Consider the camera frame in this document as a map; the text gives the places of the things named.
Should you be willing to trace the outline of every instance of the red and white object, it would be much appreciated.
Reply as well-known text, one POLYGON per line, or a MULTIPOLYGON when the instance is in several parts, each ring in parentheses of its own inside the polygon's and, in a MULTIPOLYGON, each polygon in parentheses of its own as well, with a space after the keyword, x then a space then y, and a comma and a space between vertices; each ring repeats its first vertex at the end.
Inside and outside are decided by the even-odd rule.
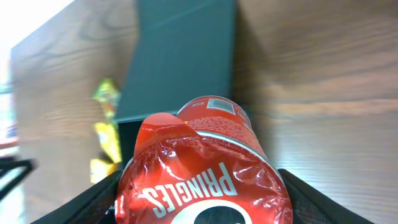
POLYGON ((244 111, 206 96, 143 122, 115 202, 118 223, 292 223, 289 195, 244 111))

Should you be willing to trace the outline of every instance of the brown wooden floor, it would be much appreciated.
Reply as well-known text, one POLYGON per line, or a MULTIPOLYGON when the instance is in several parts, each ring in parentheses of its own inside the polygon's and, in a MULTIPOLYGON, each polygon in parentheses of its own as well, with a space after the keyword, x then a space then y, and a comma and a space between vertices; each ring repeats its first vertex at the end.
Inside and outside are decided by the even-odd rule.
MULTIPOLYGON (((376 223, 398 218, 398 3, 240 1, 234 99, 279 167, 376 223)), ((28 220, 90 186, 100 152, 91 99, 123 82, 139 35, 130 0, 76 0, 16 46, 28 220)))

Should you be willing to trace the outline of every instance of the yellow object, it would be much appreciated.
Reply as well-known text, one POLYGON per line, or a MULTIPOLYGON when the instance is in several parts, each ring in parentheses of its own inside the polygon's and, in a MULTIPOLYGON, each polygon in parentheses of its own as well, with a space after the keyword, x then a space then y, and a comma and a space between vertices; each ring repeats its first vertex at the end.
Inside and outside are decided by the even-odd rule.
POLYGON ((101 103, 106 118, 113 122, 116 107, 120 98, 120 92, 115 87, 112 79, 105 78, 94 93, 94 99, 101 103))
POLYGON ((122 161, 119 136, 112 124, 103 122, 95 123, 95 130, 98 133, 99 143, 105 153, 112 159, 114 163, 122 161))
POLYGON ((90 182, 93 184, 98 183, 108 175, 112 174, 117 168, 116 164, 101 159, 92 159, 90 161, 90 182))

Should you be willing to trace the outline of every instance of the red can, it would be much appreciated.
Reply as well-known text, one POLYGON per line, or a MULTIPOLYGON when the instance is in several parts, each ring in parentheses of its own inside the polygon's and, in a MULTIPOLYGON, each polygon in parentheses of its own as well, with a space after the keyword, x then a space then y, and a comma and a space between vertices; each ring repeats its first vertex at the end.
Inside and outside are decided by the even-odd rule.
POLYGON ((118 223, 292 223, 289 195, 245 112, 206 96, 142 124, 115 203, 118 223))

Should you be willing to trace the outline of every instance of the wood grain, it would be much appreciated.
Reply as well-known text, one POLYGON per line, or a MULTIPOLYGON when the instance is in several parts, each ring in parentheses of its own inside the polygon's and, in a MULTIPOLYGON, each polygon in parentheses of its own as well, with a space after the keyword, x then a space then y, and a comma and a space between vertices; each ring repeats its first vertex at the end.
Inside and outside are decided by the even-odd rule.
MULTIPOLYGON (((123 82, 135 16, 128 0, 76 0, 12 50, 21 151, 40 166, 29 220, 90 185, 91 95, 123 82)), ((237 18, 234 99, 268 156, 376 223, 398 218, 397 21, 393 0, 245 0, 237 18)))

